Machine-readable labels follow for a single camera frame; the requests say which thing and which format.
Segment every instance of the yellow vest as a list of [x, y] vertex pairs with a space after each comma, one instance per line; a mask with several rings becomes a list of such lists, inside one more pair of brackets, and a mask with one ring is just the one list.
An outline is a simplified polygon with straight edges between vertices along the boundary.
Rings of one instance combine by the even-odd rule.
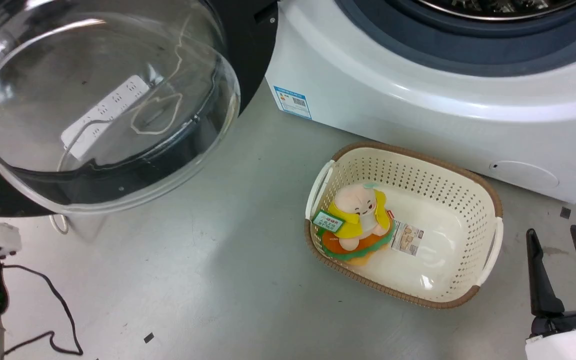
[[[375, 198], [377, 198], [377, 207], [374, 210], [375, 218], [377, 218], [377, 223], [379, 223], [382, 228], [388, 229], [391, 227], [391, 220], [388, 214], [386, 214], [386, 208], [384, 207], [384, 205], [386, 205], [386, 194], [375, 189], [373, 189], [373, 191]], [[341, 228], [339, 228], [339, 231], [334, 233], [339, 239], [354, 238], [364, 233], [362, 224], [359, 223], [358, 214], [343, 212], [335, 205], [334, 201], [330, 204], [328, 212], [330, 215], [345, 221], [343, 225], [341, 225]]]

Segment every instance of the laundry basket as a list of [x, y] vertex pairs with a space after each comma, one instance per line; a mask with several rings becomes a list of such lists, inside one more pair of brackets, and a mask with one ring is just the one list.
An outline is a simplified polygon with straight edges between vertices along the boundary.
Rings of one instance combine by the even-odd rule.
[[[423, 230], [411, 255], [388, 246], [366, 264], [327, 255], [311, 219], [326, 211], [336, 192], [350, 184], [375, 183], [386, 194], [396, 221]], [[488, 278], [503, 239], [498, 194], [480, 176], [411, 150], [356, 143], [321, 169], [306, 205], [306, 242], [327, 266], [390, 296], [428, 308], [460, 306]]]

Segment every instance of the concrete floor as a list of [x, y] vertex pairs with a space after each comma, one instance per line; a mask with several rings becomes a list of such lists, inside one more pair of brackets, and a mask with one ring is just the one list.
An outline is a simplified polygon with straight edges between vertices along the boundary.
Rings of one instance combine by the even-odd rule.
[[[10, 219], [24, 249], [7, 262], [50, 276], [89, 360], [522, 359], [532, 321], [529, 228], [556, 294], [576, 310], [576, 205], [496, 180], [502, 252], [479, 294], [457, 309], [391, 298], [318, 262], [304, 242], [306, 198], [334, 152], [360, 140], [279, 112], [262, 85], [188, 183], [131, 210], [72, 218], [68, 235], [46, 218]], [[6, 348], [46, 330], [73, 348], [46, 285], [16, 269], [5, 277]], [[44, 339], [7, 359], [57, 357]]]

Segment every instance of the green tag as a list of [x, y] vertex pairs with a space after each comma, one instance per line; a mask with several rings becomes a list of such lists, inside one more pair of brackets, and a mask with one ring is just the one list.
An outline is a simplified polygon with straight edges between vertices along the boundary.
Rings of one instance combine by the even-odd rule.
[[336, 233], [341, 226], [344, 225], [345, 221], [336, 216], [332, 216], [324, 210], [319, 210], [315, 218], [312, 219], [312, 223], [320, 228]]

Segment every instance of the power strip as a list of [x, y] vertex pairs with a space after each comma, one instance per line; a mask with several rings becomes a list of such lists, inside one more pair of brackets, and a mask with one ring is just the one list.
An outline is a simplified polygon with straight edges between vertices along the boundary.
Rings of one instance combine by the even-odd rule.
[[[78, 160], [86, 154], [91, 146], [97, 141], [101, 134], [110, 126], [113, 120], [123, 114], [130, 105], [135, 104], [144, 94], [150, 90], [148, 84], [138, 75], [132, 75], [124, 81], [118, 88], [108, 94], [92, 109], [86, 112], [77, 121], [73, 122], [61, 133], [61, 141], [64, 150], [67, 150], [71, 143], [75, 143], [70, 148], [70, 154]], [[88, 126], [81, 135], [77, 134], [87, 123], [91, 121], [106, 121], [105, 123], [94, 123]]]

